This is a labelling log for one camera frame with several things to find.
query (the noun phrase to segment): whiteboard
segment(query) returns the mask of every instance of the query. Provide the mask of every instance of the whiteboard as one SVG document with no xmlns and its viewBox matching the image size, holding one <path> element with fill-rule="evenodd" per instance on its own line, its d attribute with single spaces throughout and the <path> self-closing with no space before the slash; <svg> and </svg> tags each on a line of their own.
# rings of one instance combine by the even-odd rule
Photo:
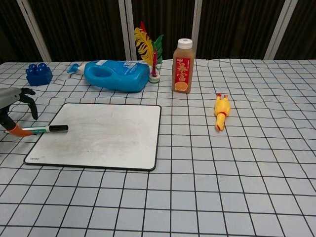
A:
<svg viewBox="0 0 316 237">
<path fill-rule="evenodd" d="M 50 125 L 68 132 L 44 133 L 26 164 L 153 170 L 156 165 L 160 106 L 63 105 Z"/>
</svg>

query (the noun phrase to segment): red bottle label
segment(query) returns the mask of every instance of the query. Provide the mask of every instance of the red bottle label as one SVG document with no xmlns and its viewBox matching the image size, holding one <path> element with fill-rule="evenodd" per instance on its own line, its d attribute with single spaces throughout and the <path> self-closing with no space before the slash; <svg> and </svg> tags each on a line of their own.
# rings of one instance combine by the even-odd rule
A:
<svg viewBox="0 0 316 237">
<path fill-rule="evenodd" d="M 175 90 L 186 91 L 188 89 L 190 63 L 190 58 L 176 58 Z"/>
</svg>

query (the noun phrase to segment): juice bottle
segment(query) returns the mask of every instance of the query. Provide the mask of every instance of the juice bottle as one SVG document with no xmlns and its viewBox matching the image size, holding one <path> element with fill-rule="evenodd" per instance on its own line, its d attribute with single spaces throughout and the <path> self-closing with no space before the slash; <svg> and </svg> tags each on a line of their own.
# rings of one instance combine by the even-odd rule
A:
<svg viewBox="0 0 316 237">
<path fill-rule="evenodd" d="M 191 91 L 195 52 L 191 39 L 179 39 L 178 47 L 173 53 L 172 90 L 179 93 Z"/>
</svg>

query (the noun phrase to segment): white bottle cap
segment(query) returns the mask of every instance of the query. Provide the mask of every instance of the white bottle cap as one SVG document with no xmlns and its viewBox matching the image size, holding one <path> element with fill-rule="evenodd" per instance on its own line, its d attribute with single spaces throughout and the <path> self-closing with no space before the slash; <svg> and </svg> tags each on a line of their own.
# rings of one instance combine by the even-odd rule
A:
<svg viewBox="0 0 316 237">
<path fill-rule="evenodd" d="M 179 39 L 178 40 L 178 48 L 181 49 L 190 49 L 192 48 L 192 39 Z"/>
</svg>

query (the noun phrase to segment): blue lego block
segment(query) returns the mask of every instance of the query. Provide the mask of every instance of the blue lego block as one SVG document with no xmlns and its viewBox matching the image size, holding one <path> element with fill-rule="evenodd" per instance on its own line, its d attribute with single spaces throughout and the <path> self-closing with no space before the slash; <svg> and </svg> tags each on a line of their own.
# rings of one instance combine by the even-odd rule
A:
<svg viewBox="0 0 316 237">
<path fill-rule="evenodd" d="M 26 79 L 30 86 L 48 85 L 53 78 L 50 68 L 45 63 L 29 65 Z"/>
</svg>

